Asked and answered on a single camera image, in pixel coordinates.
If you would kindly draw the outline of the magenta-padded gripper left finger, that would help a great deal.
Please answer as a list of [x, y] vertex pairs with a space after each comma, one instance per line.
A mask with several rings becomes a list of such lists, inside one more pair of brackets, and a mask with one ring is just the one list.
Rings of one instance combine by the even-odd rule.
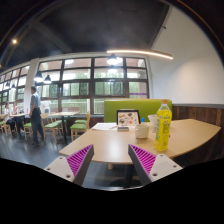
[[81, 186], [93, 155], [94, 147], [88, 145], [67, 157], [57, 157], [45, 171]]

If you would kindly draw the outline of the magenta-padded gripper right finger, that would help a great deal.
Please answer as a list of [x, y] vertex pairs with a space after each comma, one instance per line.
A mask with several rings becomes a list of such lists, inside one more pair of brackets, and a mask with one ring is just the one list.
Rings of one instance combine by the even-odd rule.
[[182, 169], [165, 154], [155, 155], [132, 144], [128, 146], [128, 154], [143, 186]]

